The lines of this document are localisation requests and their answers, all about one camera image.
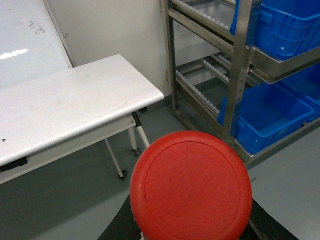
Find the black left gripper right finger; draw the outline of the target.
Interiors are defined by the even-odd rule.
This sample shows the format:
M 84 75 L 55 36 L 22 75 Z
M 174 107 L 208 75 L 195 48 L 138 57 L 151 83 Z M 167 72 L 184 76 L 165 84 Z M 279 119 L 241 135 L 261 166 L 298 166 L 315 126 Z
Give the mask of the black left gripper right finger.
M 246 227 L 247 240 L 297 240 L 291 232 L 269 215 L 254 199 L 249 223 Z

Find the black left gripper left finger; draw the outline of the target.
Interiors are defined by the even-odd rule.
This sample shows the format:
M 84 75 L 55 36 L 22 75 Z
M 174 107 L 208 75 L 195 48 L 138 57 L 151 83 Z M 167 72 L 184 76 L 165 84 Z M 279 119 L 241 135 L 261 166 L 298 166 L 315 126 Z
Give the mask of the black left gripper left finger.
M 140 228 L 132 213 L 130 196 L 98 240 L 139 240 Z

